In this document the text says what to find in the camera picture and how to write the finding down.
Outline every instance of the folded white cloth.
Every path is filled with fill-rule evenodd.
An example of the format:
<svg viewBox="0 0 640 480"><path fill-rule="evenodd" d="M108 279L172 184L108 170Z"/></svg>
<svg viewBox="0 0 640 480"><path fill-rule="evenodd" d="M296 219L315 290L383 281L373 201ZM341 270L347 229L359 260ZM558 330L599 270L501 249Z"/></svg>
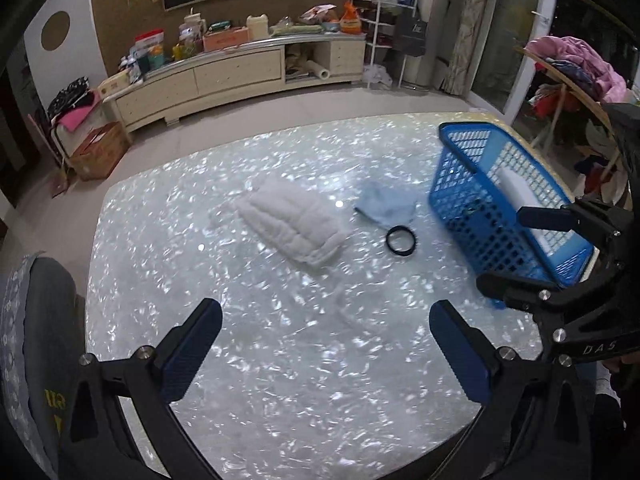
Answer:
<svg viewBox="0 0 640 480"><path fill-rule="evenodd" d="M269 177L236 200L240 216L285 256L319 267L348 238L334 206L321 194Z"/></svg>
<svg viewBox="0 0 640 480"><path fill-rule="evenodd" d="M511 168L498 168L498 189L504 193L516 212L524 206L542 207L538 197L533 193L527 180ZM540 229L530 229L545 254L551 254L551 246L546 241L545 234Z"/></svg>

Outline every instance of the brown wall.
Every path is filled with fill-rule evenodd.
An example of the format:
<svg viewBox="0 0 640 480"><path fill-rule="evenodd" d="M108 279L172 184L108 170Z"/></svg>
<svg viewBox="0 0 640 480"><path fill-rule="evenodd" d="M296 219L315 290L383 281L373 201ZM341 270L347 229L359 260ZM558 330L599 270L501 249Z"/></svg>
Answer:
<svg viewBox="0 0 640 480"><path fill-rule="evenodd" d="M250 14L265 13L273 25L283 16L299 16L319 4L335 4L342 8L345 0L209 0L194 6L207 23L232 20L244 23ZM189 7L165 12L162 2L151 0L92 0L95 29L102 58L109 75L116 72L120 58L133 45L134 37L164 28L164 46L167 52L178 41L178 26Z"/></svg>

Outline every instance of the white door frame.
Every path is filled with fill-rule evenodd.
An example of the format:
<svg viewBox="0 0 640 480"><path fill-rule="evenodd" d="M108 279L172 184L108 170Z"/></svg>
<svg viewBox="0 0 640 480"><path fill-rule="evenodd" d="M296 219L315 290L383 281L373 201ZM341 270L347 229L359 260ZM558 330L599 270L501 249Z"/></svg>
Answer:
<svg viewBox="0 0 640 480"><path fill-rule="evenodd" d="M516 81L511 89L511 94L507 99L507 103L505 104L504 111L498 110L489 102L471 91L471 86L473 85L473 81L478 71L478 66L480 65L480 60L482 59L486 39L489 35L489 29L491 27L497 1L498 0L486 0L476 48L469 67L466 100L473 106L489 110L507 124L513 124L513 121L518 115L518 111L520 111L524 97L527 94L529 85L531 85L533 75L535 74L535 63L531 59L523 57L520 69L518 70L518 75L516 76ZM529 37L530 40L539 38L540 36L546 36L549 33L555 11L556 0L538 0L536 19L534 20L533 28L531 30L531 35Z"/></svg>

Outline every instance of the black shopping bag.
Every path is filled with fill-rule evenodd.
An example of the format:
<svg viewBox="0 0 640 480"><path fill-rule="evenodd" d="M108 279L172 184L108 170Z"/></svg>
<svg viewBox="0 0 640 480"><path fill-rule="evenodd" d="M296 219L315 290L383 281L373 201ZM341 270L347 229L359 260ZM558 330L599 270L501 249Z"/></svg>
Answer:
<svg viewBox="0 0 640 480"><path fill-rule="evenodd" d="M415 17L411 9L403 9L396 20L393 48L408 56L419 57L425 53L427 38L427 22L420 19L416 11Z"/></svg>

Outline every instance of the white roll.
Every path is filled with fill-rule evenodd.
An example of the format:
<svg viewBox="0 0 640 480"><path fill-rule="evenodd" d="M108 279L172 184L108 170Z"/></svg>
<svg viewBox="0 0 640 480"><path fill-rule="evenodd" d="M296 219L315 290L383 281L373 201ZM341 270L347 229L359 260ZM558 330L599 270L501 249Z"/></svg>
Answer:
<svg viewBox="0 0 640 480"><path fill-rule="evenodd" d="M318 76L322 81L331 77L331 73L325 67L318 65L315 61L307 61L306 68L316 74L316 76Z"/></svg>

